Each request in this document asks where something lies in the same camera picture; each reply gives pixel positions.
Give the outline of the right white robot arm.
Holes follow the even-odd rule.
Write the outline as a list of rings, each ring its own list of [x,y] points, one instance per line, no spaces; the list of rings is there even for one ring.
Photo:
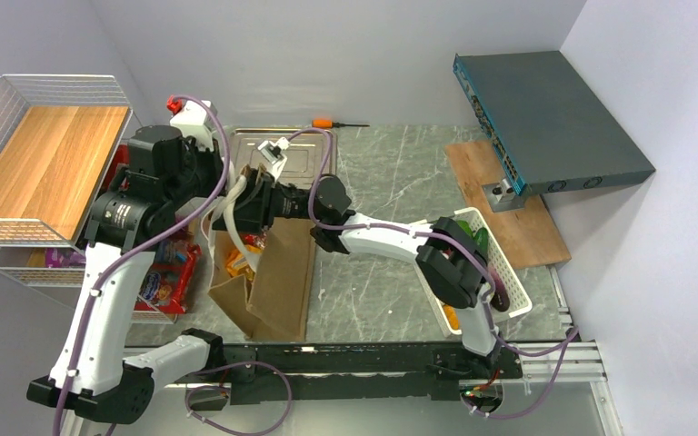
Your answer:
[[[234,237],[260,234],[277,218],[308,219],[316,244],[329,253],[366,253],[415,265],[437,299],[454,308],[466,349],[464,364],[476,377],[485,377],[500,362],[501,335],[490,300],[496,280],[488,253],[454,218],[434,223],[402,224],[358,213],[351,207],[343,182],[327,173],[324,157],[307,189],[278,180],[290,138],[263,142],[258,149],[266,164],[245,170],[213,210],[210,227]]]

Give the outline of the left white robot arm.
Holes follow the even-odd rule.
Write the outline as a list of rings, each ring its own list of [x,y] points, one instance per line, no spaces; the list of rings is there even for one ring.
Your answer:
[[[229,177],[230,145],[213,104],[177,94],[168,107],[169,124],[136,131],[128,165],[94,201],[83,285],[65,344],[51,371],[27,387],[30,402],[54,410],[54,431],[66,411],[131,424],[164,386],[192,373],[204,382],[223,373],[222,338],[195,328],[125,356],[135,301],[157,246],[183,227],[177,211],[196,198],[209,208]]]

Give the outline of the red candy bag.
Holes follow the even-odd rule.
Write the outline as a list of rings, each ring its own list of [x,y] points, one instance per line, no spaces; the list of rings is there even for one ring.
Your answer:
[[[262,251],[266,246],[265,234],[242,233],[241,238],[245,247],[250,251]]]

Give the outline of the burlap grocery bag pink print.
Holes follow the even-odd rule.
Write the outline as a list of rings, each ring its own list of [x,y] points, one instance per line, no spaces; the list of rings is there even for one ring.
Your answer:
[[[233,240],[225,231],[212,232],[214,270],[207,294],[246,339],[305,340],[316,251],[311,228],[309,220],[275,219],[252,281],[228,273]]]

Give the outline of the orange snack bag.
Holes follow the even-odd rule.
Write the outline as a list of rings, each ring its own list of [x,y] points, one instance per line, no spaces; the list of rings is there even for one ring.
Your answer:
[[[224,268],[231,278],[243,276],[250,282],[254,280],[255,271],[243,254],[236,248],[233,248],[227,254]]]

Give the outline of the white perforated plastic basket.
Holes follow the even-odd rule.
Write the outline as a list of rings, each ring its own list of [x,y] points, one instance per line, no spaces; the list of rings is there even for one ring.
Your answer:
[[[474,232],[481,227],[488,229],[490,240],[489,253],[486,257],[479,253],[474,238],[471,239],[458,226],[456,220],[467,221]],[[445,234],[458,242],[464,249],[471,252],[483,266],[481,271],[475,269],[458,247],[439,239],[434,241],[435,258],[422,267],[419,273],[422,286],[425,288],[426,296],[444,337],[460,336],[463,324],[457,316],[460,329],[458,331],[451,330],[445,319],[442,306],[444,304],[452,306],[455,312],[458,306],[481,311],[483,308],[478,302],[478,297],[483,292],[487,293],[487,303],[494,323],[517,318],[531,311],[533,308],[531,298],[478,209],[467,207],[455,211],[449,216],[437,218],[433,221],[432,227],[435,233]],[[490,274],[491,268],[494,268],[502,277],[506,291],[508,291],[511,299],[508,312],[498,312],[490,304],[495,290],[494,279]]]

